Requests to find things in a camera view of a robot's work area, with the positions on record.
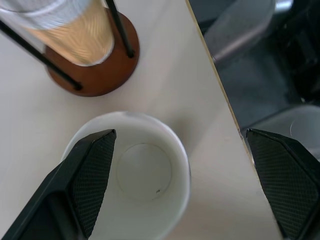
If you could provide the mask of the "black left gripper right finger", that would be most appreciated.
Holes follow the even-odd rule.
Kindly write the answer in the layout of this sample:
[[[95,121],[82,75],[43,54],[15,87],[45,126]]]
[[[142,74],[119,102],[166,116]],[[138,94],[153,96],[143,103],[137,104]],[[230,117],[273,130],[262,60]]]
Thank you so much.
[[[284,240],[320,240],[320,162],[277,133],[251,128],[246,139]]]

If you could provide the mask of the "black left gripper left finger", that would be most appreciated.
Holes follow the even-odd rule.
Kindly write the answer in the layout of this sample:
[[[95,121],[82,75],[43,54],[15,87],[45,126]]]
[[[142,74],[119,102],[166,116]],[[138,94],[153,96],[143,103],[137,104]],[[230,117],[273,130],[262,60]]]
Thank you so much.
[[[42,181],[1,240],[88,240],[95,227],[117,133],[80,139]]]

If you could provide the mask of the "white paper cup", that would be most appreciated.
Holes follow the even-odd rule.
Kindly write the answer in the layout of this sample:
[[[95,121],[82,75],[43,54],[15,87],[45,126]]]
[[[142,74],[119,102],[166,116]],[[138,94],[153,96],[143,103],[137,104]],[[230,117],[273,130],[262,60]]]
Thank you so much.
[[[108,185],[89,240],[164,240],[184,214],[191,171],[183,144],[170,127],[143,113],[110,112],[83,125],[80,139],[114,129]]]

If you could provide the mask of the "tan patterned paper cup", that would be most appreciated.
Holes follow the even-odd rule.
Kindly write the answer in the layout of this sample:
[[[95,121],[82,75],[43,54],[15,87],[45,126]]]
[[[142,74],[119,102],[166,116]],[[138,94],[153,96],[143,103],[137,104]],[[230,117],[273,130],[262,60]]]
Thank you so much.
[[[102,0],[0,0],[0,15],[78,66],[102,63],[115,45]]]

